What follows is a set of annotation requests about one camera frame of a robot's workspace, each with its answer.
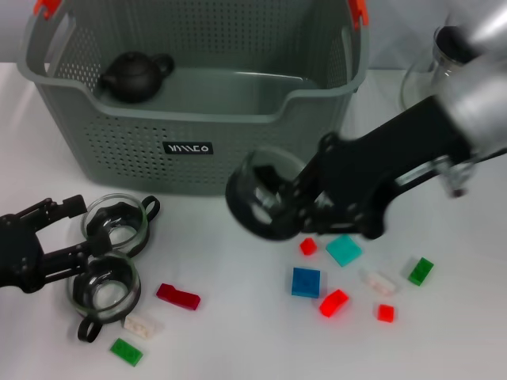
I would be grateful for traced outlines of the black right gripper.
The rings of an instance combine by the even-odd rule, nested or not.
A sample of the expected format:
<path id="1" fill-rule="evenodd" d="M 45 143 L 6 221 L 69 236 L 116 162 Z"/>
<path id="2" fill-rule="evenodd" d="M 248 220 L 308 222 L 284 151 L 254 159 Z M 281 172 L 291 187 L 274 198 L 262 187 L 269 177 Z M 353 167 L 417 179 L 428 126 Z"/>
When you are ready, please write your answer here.
<path id="1" fill-rule="evenodd" d="M 389 203 L 421 183 L 399 185 L 396 180 L 442 156 L 465 162 L 471 144 L 429 97 L 359 139 L 323 137 L 313 170 L 306 167 L 290 178 L 290 172 L 263 164 L 255 167 L 255 178 L 277 202 L 299 205 L 275 217 L 277 237 L 361 234 L 376 239 L 385 231 Z M 317 184 L 332 204 L 315 202 Z"/>

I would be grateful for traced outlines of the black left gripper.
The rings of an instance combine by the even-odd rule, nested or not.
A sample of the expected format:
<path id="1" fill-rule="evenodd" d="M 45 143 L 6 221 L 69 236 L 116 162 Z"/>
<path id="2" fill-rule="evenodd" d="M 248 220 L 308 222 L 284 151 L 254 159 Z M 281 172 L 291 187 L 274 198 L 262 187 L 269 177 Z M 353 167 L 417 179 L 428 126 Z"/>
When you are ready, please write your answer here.
<path id="1" fill-rule="evenodd" d="M 83 243 L 44 254 L 36 231 L 86 212 L 83 197 L 76 195 L 64 199 L 61 204 L 51 198 L 44 199 L 21 211 L 19 217 L 14 214 L 3 215 L 1 287 L 17 287 L 31 294 L 44 286 L 44 280 L 61 280 L 86 272 L 89 257 L 101 257 L 111 252 L 109 235 L 101 231 Z"/>

